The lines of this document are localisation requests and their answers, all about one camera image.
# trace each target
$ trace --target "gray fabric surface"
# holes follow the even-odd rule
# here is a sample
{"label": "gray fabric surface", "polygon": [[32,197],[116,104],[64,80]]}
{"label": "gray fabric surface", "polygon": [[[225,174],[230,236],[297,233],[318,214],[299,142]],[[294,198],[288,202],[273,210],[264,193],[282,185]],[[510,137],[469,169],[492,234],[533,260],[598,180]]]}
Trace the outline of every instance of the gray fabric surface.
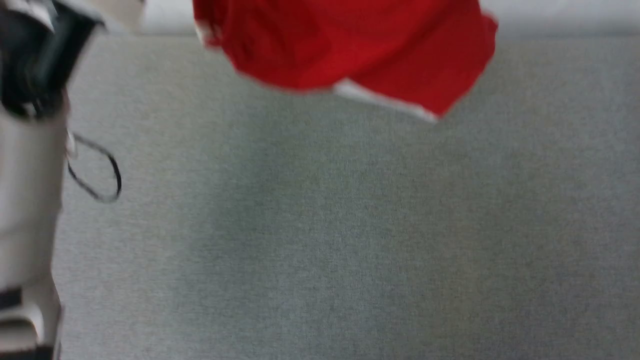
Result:
{"label": "gray fabric surface", "polygon": [[72,125],[125,189],[66,186],[64,358],[640,358],[638,49],[502,45],[431,126],[100,39]]}

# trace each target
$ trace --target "white fabric edge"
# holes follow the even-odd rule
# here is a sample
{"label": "white fabric edge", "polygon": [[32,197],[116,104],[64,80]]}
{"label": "white fabric edge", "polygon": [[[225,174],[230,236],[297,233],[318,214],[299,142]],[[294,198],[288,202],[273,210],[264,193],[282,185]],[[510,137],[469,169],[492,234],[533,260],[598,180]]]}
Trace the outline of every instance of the white fabric edge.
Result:
{"label": "white fabric edge", "polygon": [[434,113],[420,105],[412,104],[410,102],[402,101],[393,97],[373,92],[372,90],[369,90],[350,79],[345,79],[335,84],[333,86],[333,92],[336,95],[348,99],[368,102],[370,104],[376,104],[404,113],[409,113],[433,124],[436,124],[438,122],[438,117]]}

